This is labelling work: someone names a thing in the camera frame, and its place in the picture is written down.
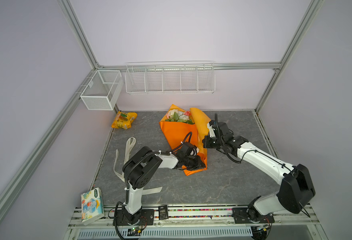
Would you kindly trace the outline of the white fake rose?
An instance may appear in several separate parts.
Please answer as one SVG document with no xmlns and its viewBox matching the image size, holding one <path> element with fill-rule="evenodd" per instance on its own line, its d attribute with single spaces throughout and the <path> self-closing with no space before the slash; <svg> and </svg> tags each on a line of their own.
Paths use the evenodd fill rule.
<svg viewBox="0 0 352 240">
<path fill-rule="evenodd" d="M 181 123 L 188 123 L 190 121 L 190 117 L 187 115 L 180 115 L 177 121 Z"/>
</svg>

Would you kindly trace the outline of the cream fake rose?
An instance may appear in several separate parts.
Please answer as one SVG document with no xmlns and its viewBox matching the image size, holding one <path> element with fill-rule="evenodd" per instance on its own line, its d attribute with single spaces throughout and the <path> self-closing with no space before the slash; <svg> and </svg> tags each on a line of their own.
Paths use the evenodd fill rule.
<svg viewBox="0 0 352 240">
<path fill-rule="evenodd" d="M 167 118 L 168 118 L 168 119 L 174 118 L 175 113 L 179 116 L 179 110 L 178 110 L 178 109 L 170 110 L 170 111 L 167 113 Z"/>
</svg>

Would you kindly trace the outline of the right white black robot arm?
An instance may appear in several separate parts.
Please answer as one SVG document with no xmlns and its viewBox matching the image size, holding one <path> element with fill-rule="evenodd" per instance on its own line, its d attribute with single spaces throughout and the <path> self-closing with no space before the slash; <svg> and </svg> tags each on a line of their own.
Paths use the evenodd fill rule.
<svg viewBox="0 0 352 240">
<path fill-rule="evenodd" d="M 298 214 L 316 195 L 309 170 L 302 164 L 294 166 L 279 160 L 242 137 L 225 142 L 207 135 L 202 142 L 205 148 L 221 150 L 227 156 L 234 155 L 238 158 L 231 159 L 235 163 L 245 161 L 252 164 L 280 186 L 278 192 L 257 197 L 248 205 L 247 212 L 253 220 L 282 210 Z"/>
</svg>

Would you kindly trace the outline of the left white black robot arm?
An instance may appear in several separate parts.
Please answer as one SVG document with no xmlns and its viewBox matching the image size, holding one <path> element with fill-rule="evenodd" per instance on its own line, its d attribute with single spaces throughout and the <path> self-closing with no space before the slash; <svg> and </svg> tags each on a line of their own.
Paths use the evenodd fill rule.
<svg viewBox="0 0 352 240">
<path fill-rule="evenodd" d="M 187 144 L 175 152 L 152 151 L 141 148 L 123 166 L 126 200 L 124 211 L 134 216 L 142 210 L 142 195 L 158 169 L 197 171 L 206 168 L 206 164 L 197 154 L 197 147 Z"/>
</svg>

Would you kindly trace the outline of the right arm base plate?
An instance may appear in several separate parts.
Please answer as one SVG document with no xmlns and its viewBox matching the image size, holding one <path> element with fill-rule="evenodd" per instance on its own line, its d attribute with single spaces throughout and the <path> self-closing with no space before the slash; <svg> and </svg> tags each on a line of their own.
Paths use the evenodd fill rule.
<svg viewBox="0 0 352 240">
<path fill-rule="evenodd" d="M 232 217 L 236 224 L 273 224 L 273 214 L 260 215 L 248 207 L 237 207 L 232 209 Z"/>
</svg>

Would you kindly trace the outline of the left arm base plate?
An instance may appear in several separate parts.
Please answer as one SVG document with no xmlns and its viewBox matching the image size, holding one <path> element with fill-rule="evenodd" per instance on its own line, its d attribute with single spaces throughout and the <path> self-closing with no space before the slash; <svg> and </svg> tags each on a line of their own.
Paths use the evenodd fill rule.
<svg viewBox="0 0 352 240">
<path fill-rule="evenodd" d="M 126 209 L 118 209 L 114 214 L 113 225 L 117 226 L 152 226 L 155 220 L 155 211 L 152 209 L 140 209 L 131 215 Z"/>
</svg>

